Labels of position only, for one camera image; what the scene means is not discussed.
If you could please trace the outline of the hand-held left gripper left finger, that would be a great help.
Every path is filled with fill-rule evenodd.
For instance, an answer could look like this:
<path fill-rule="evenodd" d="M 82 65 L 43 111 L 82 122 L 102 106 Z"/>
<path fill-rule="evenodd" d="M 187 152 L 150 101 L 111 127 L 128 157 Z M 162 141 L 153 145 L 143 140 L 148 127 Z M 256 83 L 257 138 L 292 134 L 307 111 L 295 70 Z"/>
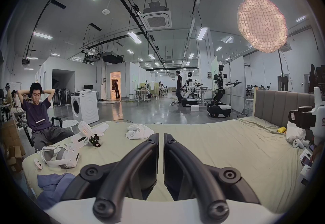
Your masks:
<path fill-rule="evenodd" d="M 146 200 L 157 183 L 159 134 L 152 134 L 120 161 L 89 164 L 64 191 L 61 201 L 95 198 L 96 218 L 121 218 L 124 198 Z"/>

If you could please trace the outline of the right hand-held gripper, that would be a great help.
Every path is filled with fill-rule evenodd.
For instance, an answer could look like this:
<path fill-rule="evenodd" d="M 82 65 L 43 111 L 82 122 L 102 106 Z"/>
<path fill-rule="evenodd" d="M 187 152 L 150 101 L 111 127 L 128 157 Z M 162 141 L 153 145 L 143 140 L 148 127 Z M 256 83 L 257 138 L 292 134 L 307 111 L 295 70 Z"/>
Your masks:
<path fill-rule="evenodd" d="M 319 87 L 314 87 L 314 100 L 314 107 L 302 106 L 291 110 L 288 120 L 298 128 L 310 129 L 314 135 L 314 145 L 319 145 L 325 140 L 325 102 L 322 100 Z"/>

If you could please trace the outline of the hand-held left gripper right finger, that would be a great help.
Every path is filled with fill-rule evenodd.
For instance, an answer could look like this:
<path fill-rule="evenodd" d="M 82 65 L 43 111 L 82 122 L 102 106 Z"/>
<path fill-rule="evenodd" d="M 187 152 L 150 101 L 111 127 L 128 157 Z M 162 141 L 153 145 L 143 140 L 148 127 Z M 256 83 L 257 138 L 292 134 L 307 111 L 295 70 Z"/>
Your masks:
<path fill-rule="evenodd" d="M 200 219 L 227 219 L 227 199 L 261 204 L 237 169 L 203 164 L 168 133 L 164 134 L 164 184 L 175 201 L 197 199 Z"/>

